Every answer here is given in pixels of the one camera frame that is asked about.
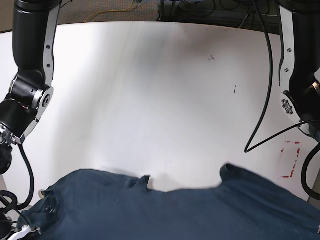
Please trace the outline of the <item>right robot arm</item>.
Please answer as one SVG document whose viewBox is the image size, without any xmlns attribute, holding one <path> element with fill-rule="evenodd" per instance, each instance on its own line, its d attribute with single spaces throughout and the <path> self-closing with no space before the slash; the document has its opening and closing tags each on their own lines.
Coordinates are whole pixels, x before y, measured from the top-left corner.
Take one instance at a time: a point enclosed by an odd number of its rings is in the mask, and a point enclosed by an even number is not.
<svg viewBox="0 0 320 240">
<path fill-rule="evenodd" d="M 0 173 L 12 163 L 12 145 L 21 145 L 39 123 L 54 93 L 54 41 L 62 1 L 16 0 L 12 51 L 17 74 L 0 104 Z"/>
</svg>

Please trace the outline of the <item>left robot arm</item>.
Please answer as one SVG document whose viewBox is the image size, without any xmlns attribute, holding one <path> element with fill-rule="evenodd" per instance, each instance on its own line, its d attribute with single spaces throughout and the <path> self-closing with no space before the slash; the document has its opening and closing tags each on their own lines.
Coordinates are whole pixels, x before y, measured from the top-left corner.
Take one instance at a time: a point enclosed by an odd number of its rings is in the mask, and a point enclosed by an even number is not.
<svg viewBox="0 0 320 240">
<path fill-rule="evenodd" d="M 277 1 L 280 101 L 299 130 L 320 140 L 320 2 Z"/>
</svg>

